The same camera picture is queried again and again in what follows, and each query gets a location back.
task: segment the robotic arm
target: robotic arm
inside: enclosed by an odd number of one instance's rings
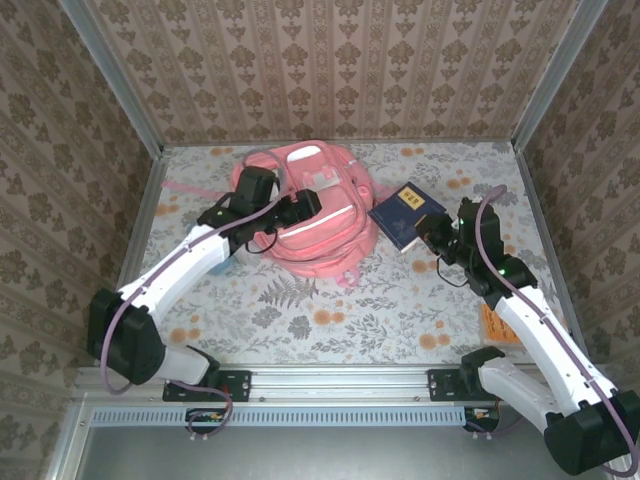
[[[618,391],[580,351],[533,274],[520,259],[504,253],[500,221],[485,203],[463,199],[457,229],[442,213],[423,217],[416,230],[447,265],[464,269],[471,290],[518,335],[548,387],[495,347],[462,358],[464,386],[471,394],[484,391],[508,402],[543,434],[552,457],[569,474],[629,453],[640,430],[638,395]],[[629,438],[624,438],[625,429]]]
[[[271,201],[277,187],[272,171],[245,168],[236,191],[205,211],[187,238],[153,269],[118,292],[96,293],[90,304],[88,352],[97,359],[106,358],[103,363],[135,385],[160,378],[200,390],[215,388],[219,363],[191,347],[164,345],[158,326],[205,272],[233,255],[256,232],[272,234],[320,211],[317,194],[310,190],[297,192],[296,201],[291,197]],[[229,205],[223,207],[227,200]],[[479,220],[481,252],[474,230],[480,209],[479,203],[465,198],[457,228],[443,213],[423,217],[416,230],[447,265],[464,269],[472,291],[515,331],[548,386],[490,347],[462,358],[464,387],[472,396],[488,392],[512,405],[543,433],[551,455],[570,474],[629,453],[622,423],[611,412],[615,409],[633,442],[640,431],[640,399],[633,391],[619,392],[571,340],[533,274],[520,259],[504,253],[500,221],[491,206]],[[496,277],[483,255],[519,294]]]
[[[214,388],[220,364],[194,348],[166,346],[158,327],[202,275],[247,244],[256,232],[275,233],[320,211],[312,190],[298,191],[295,202],[289,196],[271,201],[278,188],[271,170],[246,167],[236,191],[206,210],[187,238],[155,267],[118,292],[98,291],[90,304],[89,354],[101,359],[104,351],[107,366],[134,385],[160,378]],[[227,200],[228,207],[222,206]],[[128,306],[121,311],[126,302]]]

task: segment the metal frame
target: metal frame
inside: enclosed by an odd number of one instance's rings
[[[141,99],[136,96],[126,73],[118,65],[106,36],[94,20],[87,2],[60,0],[60,3],[118,99],[118,103],[129,117],[138,137],[149,151],[149,155],[157,161],[162,154],[161,136],[147,116],[147,111]]]
[[[279,140],[268,140],[266,142],[260,142],[259,147],[281,147],[283,143],[300,142],[302,140],[296,138],[283,138]],[[322,139],[323,142],[329,145],[353,145],[353,144],[391,144],[396,145],[399,143],[497,143],[497,142],[509,142],[509,137],[488,137],[488,138],[470,138],[470,137],[450,137],[450,138],[330,138]],[[204,142],[204,143],[190,143],[189,145],[173,145],[166,144],[167,148],[189,148],[189,147],[244,147],[250,145],[250,140],[243,140],[238,142]]]
[[[131,231],[127,253],[124,256],[122,269],[118,276],[117,288],[132,282],[140,273],[147,240],[153,224],[154,212],[158,206],[158,200],[162,192],[162,182],[167,174],[167,168],[169,168],[169,158],[165,155],[162,155],[158,161],[153,162],[151,166],[138,215]]]
[[[527,167],[524,153],[522,153],[522,151],[516,150],[515,155],[516,163],[518,164],[518,168],[520,169],[520,176],[522,177],[522,181],[524,183],[524,190],[527,194],[527,198],[529,199],[529,205],[531,206],[531,211],[533,213],[533,219],[536,222],[536,227],[538,228],[538,233],[540,234],[542,248],[544,249],[545,255],[547,256],[547,263],[549,264],[549,270],[551,271],[551,278],[553,278],[553,283],[557,290],[558,299],[560,300],[560,306],[562,307],[562,311],[564,312],[565,318],[567,319],[569,334],[576,342],[580,350],[582,350],[586,354],[587,346],[584,342],[582,331],[580,330],[580,323],[578,322],[576,311],[574,310],[573,304],[571,303],[569,289],[567,288],[567,283],[564,281],[564,276],[562,275],[562,269],[560,268],[560,262],[558,261],[556,250],[553,246],[553,242],[551,241],[551,234],[549,233],[547,223],[544,219],[544,214],[542,213],[540,200],[538,199],[535,186],[533,185],[533,178],[531,177],[531,173],[529,172],[529,167]]]
[[[535,365],[519,365],[533,377],[541,378]],[[477,406],[489,407],[489,402],[432,402],[429,397],[427,371],[457,368],[457,365],[389,365],[389,366],[255,366],[226,365],[223,370],[250,370],[252,390],[243,410],[260,411],[291,407],[325,408],[327,411],[345,407],[379,407],[394,411],[407,407]],[[115,372],[111,381],[124,383]],[[163,382],[151,381],[134,387],[119,397],[112,397],[102,387],[97,367],[80,369],[71,405],[50,464],[47,480],[75,480],[91,430],[91,419],[103,407],[166,407],[202,408],[223,406],[223,403],[173,403],[162,401]]]
[[[533,136],[606,5],[607,0],[584,0],[578,4],[513,132],[512,139],[517,151],[524,149]]]

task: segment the book cover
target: book cover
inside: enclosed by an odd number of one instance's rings
[[[415,224],[423,215],[443,213],[445,208],[412,182],[405,183],[384,202],[369,211],[400,252],[409,250],[418,240]]]

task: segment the floral tablecloth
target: floral tablecloth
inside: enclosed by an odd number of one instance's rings
[[[509,191],[496,204],[506,251],[527,263],[562,316],[507,142],[346,146],[376,181],[393,187],[411,180],[453,216],[463,196],[506,184]],[[226,192],[233,166],[255,148],[176,148],[167,180]],[[212,203],[196,193],[163,188],[143,271],[170,252]],[[464,279],[458,267],[444,267],[443,275],[452,281]],[[360,285],[345,290],[333,279],[297,278],[242,250],[224,271],[205,275],[178,301],[160,333],[168,343],[193,345],[223,363],[458,363],[461,355],[483,345],[481,300],[468,288],[440,280],[435,257],[425,245],[403,255],[381,233],[360,270]],[[517,349],[509,355],[528,361]]]

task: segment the gray surface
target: gray surface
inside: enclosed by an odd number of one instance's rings
[[[527,424],[491,441],[461,428],[94,428],[79,480],[601,480],[565,475]]]

